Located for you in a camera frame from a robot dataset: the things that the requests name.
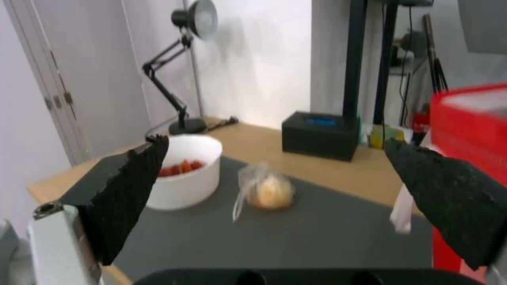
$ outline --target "white bowl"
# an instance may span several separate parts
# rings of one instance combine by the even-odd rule
[[[159,177],[153,185],[147,206],[156,210],[177,210],[208,198],[219,185],[222,144],[207,135],[178,135],[169,138],[162,167],[183,160],[204,163],[202,168],[169,177]]]

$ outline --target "wooden desk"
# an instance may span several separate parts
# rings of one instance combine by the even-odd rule
[[[246,163],[267,161],[274,169],[302,180],[392,206],[402,182],[383,151],[358,147],[351,163],[283,153],[278,130],[238,124],[210,132],[224,146],[224,156]],[[88,161],[28,186],[39,203],[58,199],[98,160]],[[120,283],[131,283],[114,266],[106,270]]]

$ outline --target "door frame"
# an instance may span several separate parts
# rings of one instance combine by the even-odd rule
[[[4,0],[71,165],[89,159],[87,144],[64,98],[65,87],[32,0]]]

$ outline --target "desk lamp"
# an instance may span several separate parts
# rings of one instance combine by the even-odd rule
[[[187,106],[165,88],[155,73],[190,48],[193,40],[192,34],[202,40],[208,40],[214,35],[218,23],[216,9],[210,0],[198,0],[188,10],[174,10],[171,21],[179,28],[181,38],[157,54],[152,60],[143,64],[142,70],[178,112],[178,121],[169,126],[169,133],[200,133],[206,130],[204,120],[201,118],[187,118]],[[182,48],[176,53],[168,58],[161,58],[179,45],[182,45]]]

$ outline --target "red crate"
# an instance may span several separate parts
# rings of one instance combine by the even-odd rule
[[[436,94],[431,100],[430,109],[431,142],[446,156],[473,164],[507,187],[507,119],[443,102],[448,96],[492,93],[507,99],[507,84]],[[461,258],[445,243],[436,228],[433,233],[433,267],[463,272]]]

